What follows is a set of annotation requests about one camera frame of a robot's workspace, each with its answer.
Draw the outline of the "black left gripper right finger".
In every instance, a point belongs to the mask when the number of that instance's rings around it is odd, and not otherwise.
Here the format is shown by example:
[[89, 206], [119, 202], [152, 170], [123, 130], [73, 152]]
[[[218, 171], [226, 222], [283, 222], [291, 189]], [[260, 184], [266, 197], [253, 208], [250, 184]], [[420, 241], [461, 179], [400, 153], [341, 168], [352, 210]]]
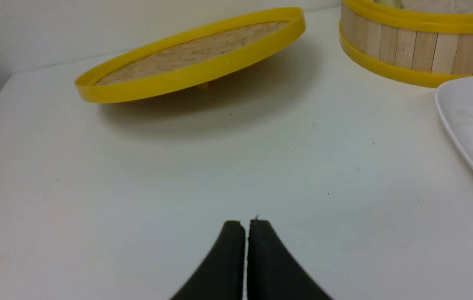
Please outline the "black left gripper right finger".
[[267, 220], [251, 220], [248, 237], [249, 300], [330, 300], [290, 254]]

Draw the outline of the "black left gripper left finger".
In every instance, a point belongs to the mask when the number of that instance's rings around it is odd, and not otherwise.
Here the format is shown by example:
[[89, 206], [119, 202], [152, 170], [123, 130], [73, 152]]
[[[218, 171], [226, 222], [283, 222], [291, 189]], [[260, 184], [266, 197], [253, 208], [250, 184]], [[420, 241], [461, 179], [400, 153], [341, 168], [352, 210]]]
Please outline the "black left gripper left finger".
[[173, 300], [241, 300], [246, 234], [235, 220], [226, 221], [218, 238]]

